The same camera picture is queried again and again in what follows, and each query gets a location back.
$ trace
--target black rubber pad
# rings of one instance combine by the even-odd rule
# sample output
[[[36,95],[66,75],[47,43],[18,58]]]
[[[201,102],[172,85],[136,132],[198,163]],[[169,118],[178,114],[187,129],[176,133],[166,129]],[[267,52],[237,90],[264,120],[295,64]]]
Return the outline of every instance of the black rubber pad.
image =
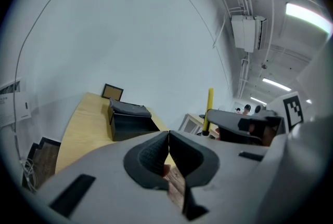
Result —
[[[195,201],[191,188],[210,182],[220,166],[219,157],[207,147],[195,143],[176,131],[169,133],[170,154],[185,178],[183,214],[189,220],[208,212]]]
[[[189,188],[206,185],[220,166],[215,152],[176,131],[169,133],[169,146],[171,157]]]
[[[82,197],[95,181],[95,177],[81,174],[56,198],[50,208],[64,217],[69,217]]]
[[[238,156],[242,156],[242,157],[245,157],[246,159],[255,160],[255,161],[262,161],[262,159],[264,158],[263,155],[253,154],[253,153],[244,152],[244,151],[241,151],[238,154]]]
[[[163,131],[133,147],[124,157],[124,168],[128,175],[144,188],[169,189],[168,182],[162,178],[164,161],[169,154],[168,135],[168,131]]]

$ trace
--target wooden frame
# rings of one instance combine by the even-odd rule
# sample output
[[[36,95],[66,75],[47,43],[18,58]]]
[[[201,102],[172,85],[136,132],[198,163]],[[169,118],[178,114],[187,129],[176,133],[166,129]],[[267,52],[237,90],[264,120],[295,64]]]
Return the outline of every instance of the wooden frame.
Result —
[[[106,96],[106,94],[105,94],[105,93],[106,93],[106,90],[107,90],[107,87],[111,87],[111,88],[114,88],[114,89],[117,89],[117,90],[120,90],[120,91],[121,91],[121,92],[120,92],[120,96],[119,96],[118,99],[113,97],[115,100],[120,101],[124,89],[121,89],[121,88],[119,88],[119,87],[115,87],[115,86],[113,86],[113,85],[105,84],[104,89],[103,89],[103,92],[102,92],[102,94],[101,94],[101,97],[103,97],[103,98],[107,98],[107,99],[110,99],[110,96]]]

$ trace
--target white wall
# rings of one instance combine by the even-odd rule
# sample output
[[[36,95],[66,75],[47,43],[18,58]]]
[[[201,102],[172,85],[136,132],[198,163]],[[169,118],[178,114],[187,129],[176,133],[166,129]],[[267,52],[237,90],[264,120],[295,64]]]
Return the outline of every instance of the white wall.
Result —
[[[212,49],[223,23],[222,1],[190,1],[52,0],[20,60],[33,108],[33,118],[18,131],[26,142],[23,155],[42,136],[61,141],[83,94],[100,94],[104,83],[123,88],[122,101],[153,108],[170,129],[178,129],[185,113],[205,111],[210,87],[215,108],[229,108],[235,62],[227,31]],[[14,78],[19,47],[46,2],[16,0],[12,6],[2,35],[0,85]]]

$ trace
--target wooden table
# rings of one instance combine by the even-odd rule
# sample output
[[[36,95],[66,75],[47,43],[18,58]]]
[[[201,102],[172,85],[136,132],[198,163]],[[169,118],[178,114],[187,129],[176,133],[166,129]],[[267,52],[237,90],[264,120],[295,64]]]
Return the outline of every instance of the wooden table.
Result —
[[[63,136],[56,173],[95,149],[116,143],[111,140],[108,107],[108,99],[91,93],[84,95]],[[159,130],[169,130],[152,109],[147,109]],[[170,154],[166,158],[165,164],[175,166]]]
[[[181,131],[186,131],[190,134],[197,134],[202,131],[204,119],[199,117],[197,114],[186,114],[184,121],[180,127]],[[209,134],[218,138],[220,135],[215,130],[218,128],[217,125],[211,124]]]

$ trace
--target black slot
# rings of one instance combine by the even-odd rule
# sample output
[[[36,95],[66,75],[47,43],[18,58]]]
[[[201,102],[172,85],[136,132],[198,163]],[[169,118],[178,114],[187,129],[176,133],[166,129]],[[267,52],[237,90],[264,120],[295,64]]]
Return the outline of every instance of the black slot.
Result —
[[[241,157],[245,157],[246,159],[250,159],[250,160],[255,160],[255,161],[262,161],[262,159],[264,158],[263,155],[258,155],[258,154],[253,154],[253,153],[249,153],[249,152],[244,152],[241,151],[238,156]]]
[[[50,207],[63,215],[69,217],[79,204],[82,197],[86,194],[90,186],[95,181],[95,177],[81,174],[71,183],[58,198],[56,198]]]

